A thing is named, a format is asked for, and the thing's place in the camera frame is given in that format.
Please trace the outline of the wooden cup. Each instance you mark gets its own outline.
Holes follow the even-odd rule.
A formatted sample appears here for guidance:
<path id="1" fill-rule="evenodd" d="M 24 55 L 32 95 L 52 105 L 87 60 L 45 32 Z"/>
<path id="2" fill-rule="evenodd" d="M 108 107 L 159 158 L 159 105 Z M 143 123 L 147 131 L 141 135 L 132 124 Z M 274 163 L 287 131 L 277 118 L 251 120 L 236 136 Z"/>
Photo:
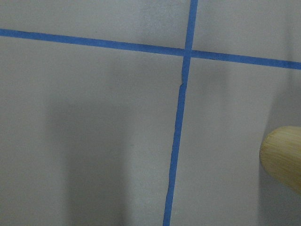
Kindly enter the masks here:
<path id="1" fill-rule="evenodd" d="M 301 193 L 301 128 L 283 126 L 262 141 L 259 158 L 264 170 L 296 193 Z"/>

